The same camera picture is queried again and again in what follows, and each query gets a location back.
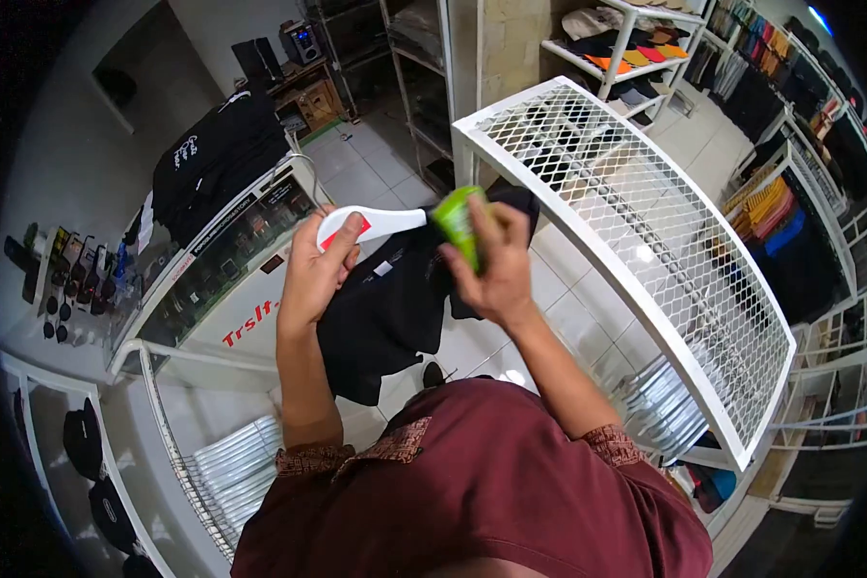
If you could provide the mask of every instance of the cap display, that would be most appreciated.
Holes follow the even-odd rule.
[[[104,538],[127,554],[135,553],[135,528],[128,520],[116,487],[108,477],[99,480],[88,492],[93,522]]]
[[[80,475],[93,481],[100,479],[103,438],[89,399],[84,399],[83,410],[69,411],[65,415],[62,443],[71,464]]]

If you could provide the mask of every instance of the hand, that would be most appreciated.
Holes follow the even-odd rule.
[[[335,210],[324,205],[324,214]],[[313,328],[334,292],[347,280],[357,263],[359,247],[356,245],[362,215],[351,213],[337,231],[331,246],[324,254],[318,250],[318,225],[324,214],[312,214],[292,237],[292,253],[286,271],[286,286],[276,316],[278,337],[296,337]]]
[[[530,219],[503,202],[469,199],[473,229],[484,257],[485,273],[478,277],[456,247],[444,243],[440,253],[449,265],[462,300],[482,317],[505,331],[539,317],[530,296]]]

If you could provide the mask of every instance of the black t-shirt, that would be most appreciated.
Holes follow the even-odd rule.
[[[499,179],[487,196],[528,214],[532,237],[539,216],[532,192]],[[378,405],[382,376],[419,363],[418,352],[439,351],[447,295],[453,318],[478,319],[455,294],[452,274],[437,252],[444,241],[433,224],[397,233],[351,271],[318,323],[335,395]]]

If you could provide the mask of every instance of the black speaker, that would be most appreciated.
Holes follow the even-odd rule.
[[[283,70],[279,67],[276,53],[266,38],[233,44],[231,51],[235,53],[237,63],[241,64],[248,80],[260,80],[267,87],[283,81]]]

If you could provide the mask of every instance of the red tag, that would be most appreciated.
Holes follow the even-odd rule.
[[[363,233],[365,233],[366,231],[368,231],[368,230],[370,229],[371,226],[372,226],[372,225],[370,225],[370,222],[367,221],[367,220],[366,220],[366,217],[364,216],[364,217],[363,217],[363,224],[362,224],[362,226],[359,228],[359,234],[357,235],[357,238],[359,238],[359,235],[362,235]],[[331,246],[331,241],[334,240],[334,237],[335,237],[336,235],[337,235],[337,231],[331,233],[331,236],[330,236],[330,237],[325,238],[325,239],[324,239],[324,242],[321,244],[321,248],[324,249],[324,250],[327,250],[327,248]]]

